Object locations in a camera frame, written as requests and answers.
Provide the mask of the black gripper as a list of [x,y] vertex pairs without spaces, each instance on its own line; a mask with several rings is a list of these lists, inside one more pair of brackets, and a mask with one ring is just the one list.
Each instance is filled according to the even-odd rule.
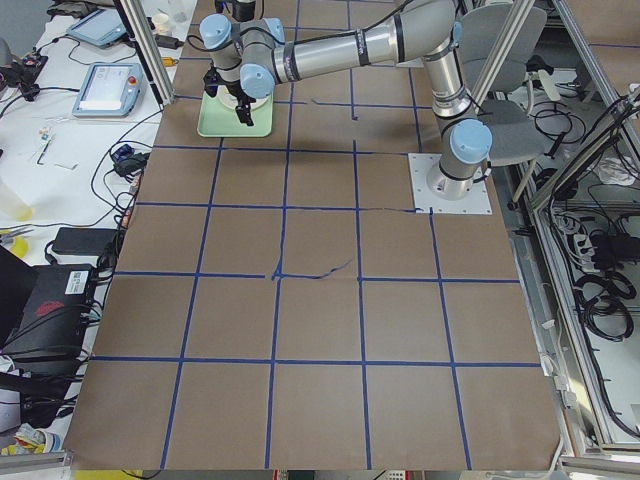
[[236,106],[235,111],[241,124],[252,126],[251,104],[244,102],[244,92],[238,82],[222,87],[222,104]]

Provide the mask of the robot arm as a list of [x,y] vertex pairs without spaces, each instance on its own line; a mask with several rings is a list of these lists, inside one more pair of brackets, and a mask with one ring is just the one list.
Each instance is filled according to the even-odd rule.
[[230,13],[237,22],[247,22],[257,18],[255,0],[215,0],[214,8],[219,14]]
[[255,19],[237,6],[199,26],[202,51],[211,66],[204,91],[215,97],[225,87],[235,99],[240,123],[252,125],[251,106],[279,84],[381,62],[422,61],[429,77],[442,154],[427,174],[438,197],[456,201],[471,190],[492,146],[489,128],[472,111],[456,48],[461,26],[449,1],[406,1],[376,23],[306,40],[288,41],[278,18]]

